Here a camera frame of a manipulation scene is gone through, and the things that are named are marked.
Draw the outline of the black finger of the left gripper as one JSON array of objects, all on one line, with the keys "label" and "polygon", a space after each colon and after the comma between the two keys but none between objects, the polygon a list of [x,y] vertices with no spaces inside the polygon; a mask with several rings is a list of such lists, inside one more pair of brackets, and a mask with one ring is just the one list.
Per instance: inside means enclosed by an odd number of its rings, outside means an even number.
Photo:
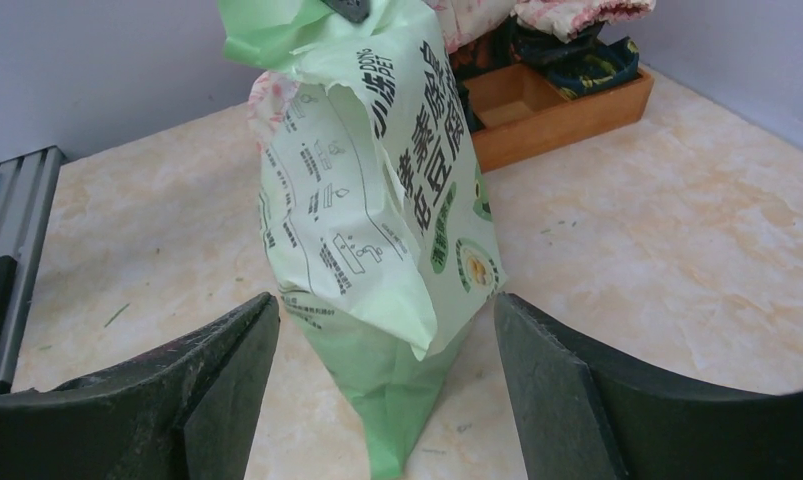
[{"label": "black finger of the left gripper", "polygon": [[322,0],[322,3],[352,24],[362,24],[371,13],[370,0]]}]

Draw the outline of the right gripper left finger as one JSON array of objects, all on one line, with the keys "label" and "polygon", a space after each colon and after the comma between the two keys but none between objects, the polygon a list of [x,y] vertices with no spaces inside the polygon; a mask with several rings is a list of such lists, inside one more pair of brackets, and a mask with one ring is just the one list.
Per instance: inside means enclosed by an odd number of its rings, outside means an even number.
[{"label": "right gripper left finger", "polygon": [[241,479],[280,329],[263,293],[53,390],[0,395],[0,479]]}]

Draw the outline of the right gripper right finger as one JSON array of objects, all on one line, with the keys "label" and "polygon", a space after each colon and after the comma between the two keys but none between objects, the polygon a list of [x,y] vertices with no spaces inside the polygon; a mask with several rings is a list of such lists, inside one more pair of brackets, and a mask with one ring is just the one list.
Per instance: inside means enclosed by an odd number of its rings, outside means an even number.
[{"label": "right gripper right finger", "polygon": [[531,479],[803,479],[803,390],[768,395],[649,364],[515,294],[494,303]]}]

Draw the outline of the green cat litter bag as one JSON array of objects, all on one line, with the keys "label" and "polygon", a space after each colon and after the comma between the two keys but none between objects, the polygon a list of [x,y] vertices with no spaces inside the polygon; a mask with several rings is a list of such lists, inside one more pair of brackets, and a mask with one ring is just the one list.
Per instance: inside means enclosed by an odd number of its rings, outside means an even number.
[{"label": "green cat litter bag", "polygon": [[222,1],[257,67],[262,241],[280,297],[361,419],[374,479],[405,470],[479,310],[504,285],[436,12]]}]

